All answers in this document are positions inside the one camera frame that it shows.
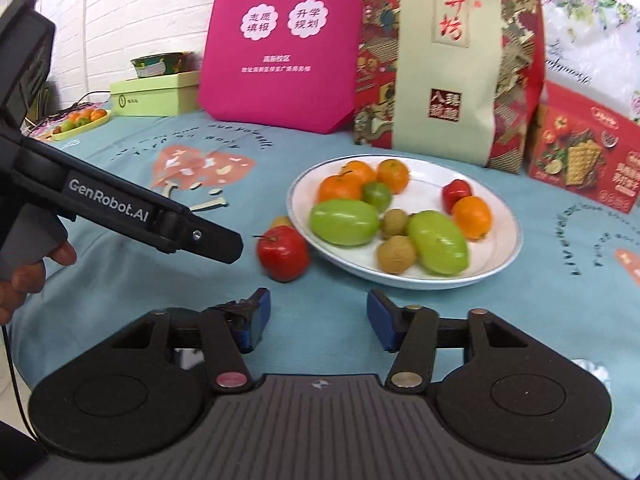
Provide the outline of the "person's left hand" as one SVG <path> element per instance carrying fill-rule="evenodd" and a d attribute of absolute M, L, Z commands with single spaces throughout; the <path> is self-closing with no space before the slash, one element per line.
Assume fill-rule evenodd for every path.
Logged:
<path fill-rule="evenodd" d="M 65 242 L 50 252 L 48 258 L 61 266 L 71 266 L 77 260 L 75 248 Z M 2 281 L 0 288 L 0 322 L 6 325 L 30 294 L 41 292 L 46 282 L 46 266 L 43 260 L 17 268 L 9 281 Z"/>

